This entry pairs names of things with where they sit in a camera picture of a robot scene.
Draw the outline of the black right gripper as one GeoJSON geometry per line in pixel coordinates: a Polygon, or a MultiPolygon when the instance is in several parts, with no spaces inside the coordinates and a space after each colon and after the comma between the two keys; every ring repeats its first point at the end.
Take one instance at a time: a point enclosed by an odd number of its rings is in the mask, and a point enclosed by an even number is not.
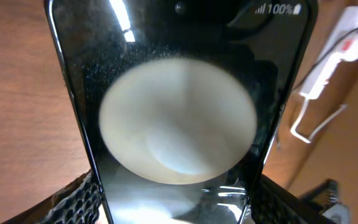
{"type": "Polygon", "coordinates": [[[349,208],[340,202],[339,184],[336,180],[326,179],[303,194],[300,201],[336,224],[350,224],[349,208]]]}

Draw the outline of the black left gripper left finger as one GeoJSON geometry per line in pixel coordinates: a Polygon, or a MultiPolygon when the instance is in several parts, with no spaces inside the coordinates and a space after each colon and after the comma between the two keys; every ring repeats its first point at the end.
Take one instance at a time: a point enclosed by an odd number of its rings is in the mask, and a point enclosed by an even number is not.
{"type": "Polygon", "coordinates": [[[95,224],[101,197],[91,171],[3,224],[95,224]]]}

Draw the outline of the black Galaxy flip phone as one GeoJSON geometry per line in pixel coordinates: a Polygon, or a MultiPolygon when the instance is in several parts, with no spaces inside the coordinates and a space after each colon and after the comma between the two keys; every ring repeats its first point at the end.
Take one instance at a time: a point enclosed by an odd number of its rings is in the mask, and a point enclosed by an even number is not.
{"type": "Polygon", "coordinates": [[[107,221],[243,223],[318,3],[44,9],[107,221]]]}

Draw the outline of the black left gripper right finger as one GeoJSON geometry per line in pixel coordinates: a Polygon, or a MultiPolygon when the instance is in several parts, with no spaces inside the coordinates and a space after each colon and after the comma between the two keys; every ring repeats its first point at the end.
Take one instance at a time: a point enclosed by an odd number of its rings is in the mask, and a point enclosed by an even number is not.
{"type": "Polygon", "coordinates": [[[260,176],[250,205],[256,224],[334,224],[265,175],[260,176]]]}

